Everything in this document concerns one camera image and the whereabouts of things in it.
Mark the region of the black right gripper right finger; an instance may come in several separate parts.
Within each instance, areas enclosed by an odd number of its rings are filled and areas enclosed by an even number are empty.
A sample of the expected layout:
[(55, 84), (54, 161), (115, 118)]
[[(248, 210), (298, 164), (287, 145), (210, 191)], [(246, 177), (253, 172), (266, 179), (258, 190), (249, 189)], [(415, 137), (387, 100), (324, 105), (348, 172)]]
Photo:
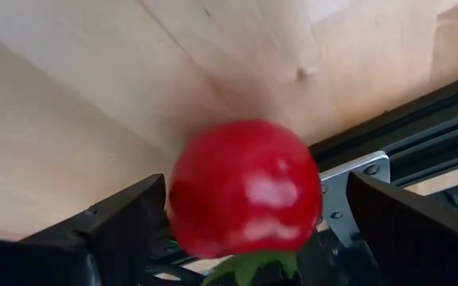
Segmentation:
[(390, 286), (458, 286), (458, 210), (360, 172), (347, 201)]

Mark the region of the black aluminium table frame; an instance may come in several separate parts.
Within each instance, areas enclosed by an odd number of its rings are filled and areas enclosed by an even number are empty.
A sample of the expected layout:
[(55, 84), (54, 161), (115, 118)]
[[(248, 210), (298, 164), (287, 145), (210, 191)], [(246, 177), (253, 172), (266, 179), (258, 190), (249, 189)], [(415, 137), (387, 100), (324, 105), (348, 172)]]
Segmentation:
[(324, 172), (384, 151), (399, 187), (458, 168), (458, 81), (310, 146)]

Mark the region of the silver corner bracket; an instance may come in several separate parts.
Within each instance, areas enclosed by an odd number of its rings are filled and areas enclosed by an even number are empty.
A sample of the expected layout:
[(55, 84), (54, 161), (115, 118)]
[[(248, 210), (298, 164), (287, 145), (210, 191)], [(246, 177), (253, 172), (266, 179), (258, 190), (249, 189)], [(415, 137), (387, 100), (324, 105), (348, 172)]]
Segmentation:
[(323, 220), (345, 247), (350, 247), (359, 234), (346, 196), (347, 178), (350, 172), (363, 172), (389, 183), (390, 159), (384, 151), (376, 151), (320, 174)]

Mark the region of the red tomato with green calyx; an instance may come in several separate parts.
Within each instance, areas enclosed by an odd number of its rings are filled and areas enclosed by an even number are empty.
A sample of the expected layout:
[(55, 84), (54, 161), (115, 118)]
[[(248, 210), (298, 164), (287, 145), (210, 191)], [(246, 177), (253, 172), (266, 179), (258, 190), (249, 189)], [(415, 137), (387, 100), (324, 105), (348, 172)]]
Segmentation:
[(320, 174), (292, 131), (264, 120), (205, 130), (174, 165), (166, 214), (177, 244), (219, 259), (202, 286), (231, 276), (254, 286), (259, 271), (278, 267), (287, 286), (301, 281), (297, 255), (323, 210)]

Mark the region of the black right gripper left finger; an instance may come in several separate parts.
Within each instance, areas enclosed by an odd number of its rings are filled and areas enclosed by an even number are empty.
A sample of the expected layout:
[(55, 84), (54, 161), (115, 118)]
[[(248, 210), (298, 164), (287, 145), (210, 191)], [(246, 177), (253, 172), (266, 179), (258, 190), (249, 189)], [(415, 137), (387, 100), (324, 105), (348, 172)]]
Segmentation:
[(146, 265), (165, 205), (154, 174), (17, 242), (0, 240), (0, 286), (156, 286)]

